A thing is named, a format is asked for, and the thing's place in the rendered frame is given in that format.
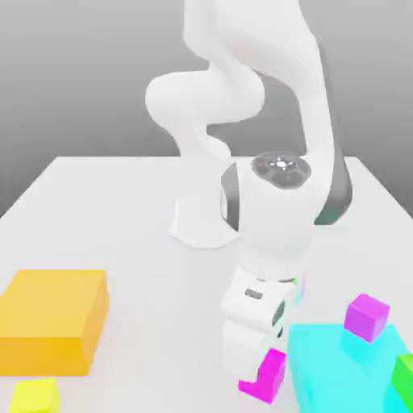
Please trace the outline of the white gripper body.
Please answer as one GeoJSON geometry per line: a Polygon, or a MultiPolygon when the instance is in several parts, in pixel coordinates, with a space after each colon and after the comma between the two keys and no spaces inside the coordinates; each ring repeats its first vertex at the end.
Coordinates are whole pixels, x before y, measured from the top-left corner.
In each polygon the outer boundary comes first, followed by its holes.
{"type": "Polygon", "coordinates": [[[267,332],[226,318],[223,323],[223,365],[234,378],[257,378],[268,351],[286,352],[286,301],[281,301],[267,332]]]}

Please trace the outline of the small magenta cube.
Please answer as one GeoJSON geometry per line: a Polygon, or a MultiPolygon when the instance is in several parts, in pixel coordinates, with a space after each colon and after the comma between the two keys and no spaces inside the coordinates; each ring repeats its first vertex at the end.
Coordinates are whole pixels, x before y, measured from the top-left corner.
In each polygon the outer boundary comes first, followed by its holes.
{"type": "Polygon", "coordinates": [[[238,389],[264,403],[272,404],[284,379],[285,369],[286,354],[271,348],[258,369],[256,381],[239,381],[238,389]]]}

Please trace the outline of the small purple cube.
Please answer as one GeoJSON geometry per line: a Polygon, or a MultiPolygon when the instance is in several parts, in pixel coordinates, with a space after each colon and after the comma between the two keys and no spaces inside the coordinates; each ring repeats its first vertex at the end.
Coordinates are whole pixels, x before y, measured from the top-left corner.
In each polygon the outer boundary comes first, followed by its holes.
{"type": "Polygon", "coordinates": [[[389,304],[361,293],[347,306],[344,328],[371,344],[384,330],[389,313],[389,304]]]}

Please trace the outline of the small green cube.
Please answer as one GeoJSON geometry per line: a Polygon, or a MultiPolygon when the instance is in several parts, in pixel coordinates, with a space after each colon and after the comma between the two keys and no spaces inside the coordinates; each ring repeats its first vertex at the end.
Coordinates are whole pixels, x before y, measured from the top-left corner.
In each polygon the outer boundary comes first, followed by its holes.
{"type": "Polygon", "coordinates": [[[391,383],[410,413],[413,413],[413,353],[397,356],[391,383]]]}

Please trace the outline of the small yellow cube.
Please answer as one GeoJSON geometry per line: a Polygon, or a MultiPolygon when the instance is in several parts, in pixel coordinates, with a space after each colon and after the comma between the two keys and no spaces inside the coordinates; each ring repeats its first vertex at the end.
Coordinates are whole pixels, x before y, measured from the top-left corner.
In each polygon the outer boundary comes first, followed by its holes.
{"type": "Polygon", "coordinates": [[[59,413],[60,396],[55,378],[19,381],[8,413],[59,413]]]}

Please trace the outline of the large cyan box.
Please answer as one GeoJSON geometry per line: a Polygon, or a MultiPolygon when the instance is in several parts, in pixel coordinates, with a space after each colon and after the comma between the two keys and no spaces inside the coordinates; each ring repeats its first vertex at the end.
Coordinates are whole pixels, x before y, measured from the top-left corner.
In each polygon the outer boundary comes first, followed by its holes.
{"type": "Polygon", "coordinates": [[[373,342],[338,323],[294,323],[287,356],[299,413],[410,413],[391,384],[407,346],[393,324],[373,342]]]}

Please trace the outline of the large orange box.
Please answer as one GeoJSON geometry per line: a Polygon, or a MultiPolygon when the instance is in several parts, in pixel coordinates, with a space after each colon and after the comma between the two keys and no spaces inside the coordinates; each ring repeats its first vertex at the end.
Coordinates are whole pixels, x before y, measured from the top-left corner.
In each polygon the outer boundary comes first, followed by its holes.
{"type": "Polygon", "coordinates": [[[0,376],[85,376],[109,309],[103,269],[21,269],[0,294],[0,376]]]}

